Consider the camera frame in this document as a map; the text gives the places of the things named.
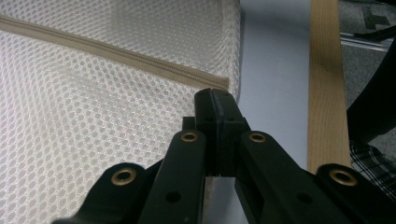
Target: brass screw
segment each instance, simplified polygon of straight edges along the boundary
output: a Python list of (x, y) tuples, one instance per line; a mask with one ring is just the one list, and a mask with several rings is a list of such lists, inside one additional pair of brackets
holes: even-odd
[(111, 183), (117, 186), (124, 186), (133, 182), (136, 175), (136, 170), (131, 168), (122, 168), (111, 176)]
[(344, 185), (344, 186), (356, 186), (358, 184), (358, 180), (350, 174), (347, 171), (341, 170), (341, 169), (332, 169), (330, 170), (330, 177), (332, 180), (337, 182), (338, 184)]
[(196, 133), (183, 133), (181, 135), (181, 140), (185, 142), (194, 142), (198, 139), (198, 134)]
[(263, 143), (266, 140), (265, 135), (262, 133), (251, 133), (248, 138), (257, 143)]

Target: honeycomb mesh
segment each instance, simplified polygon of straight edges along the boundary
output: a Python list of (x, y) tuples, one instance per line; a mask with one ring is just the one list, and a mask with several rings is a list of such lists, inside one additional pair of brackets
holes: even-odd
[(0, 13), (239, 82), (237, 0), (5, 0)]
[(160, 160), (198, 91), (0, 32), (0, 223), (77, 212), (108, 167)]

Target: gray carpet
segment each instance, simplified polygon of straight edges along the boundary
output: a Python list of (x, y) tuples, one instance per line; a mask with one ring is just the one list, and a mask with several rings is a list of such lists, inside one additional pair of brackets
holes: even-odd
[[(396, 24), (396, 7), (340, 1), (341, 32), (353, 34), (375, 31), (367, 29), (362, 13), (363, 7), (369, 7), (373, 15), (386, 17), (390, 25)], [(388, 26), (376, 25), (375, 27), (380, 30)], [(342, 46), (342, 51), (346, 80), (346, 106), (349, 107), (369, 82), (386, 52), (346, 45)], [(377, 147), (384, 154), (396, 159), (396, 129), (378, 136), (370, 145)]]

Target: plaid fabric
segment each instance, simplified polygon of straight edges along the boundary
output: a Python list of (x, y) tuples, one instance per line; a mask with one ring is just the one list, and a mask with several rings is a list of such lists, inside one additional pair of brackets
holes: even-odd
[(396, 160), (358, 141), (350, 140), (349, 146), (352, 168), (396, 202)]

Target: zipper tape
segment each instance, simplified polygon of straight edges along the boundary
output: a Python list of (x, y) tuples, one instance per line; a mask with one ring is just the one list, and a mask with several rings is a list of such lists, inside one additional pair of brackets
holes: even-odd
[(227, 77), (216, 77), (198, 69), (170, 63), (104, 42), (72, 35), (27, 21), (16, 20), (4, 15), (0, 15), (0, 30), (88, 52), (189, 86), (202, 89), (216, 88), (225, 91), (229, 88), (230, 81)]

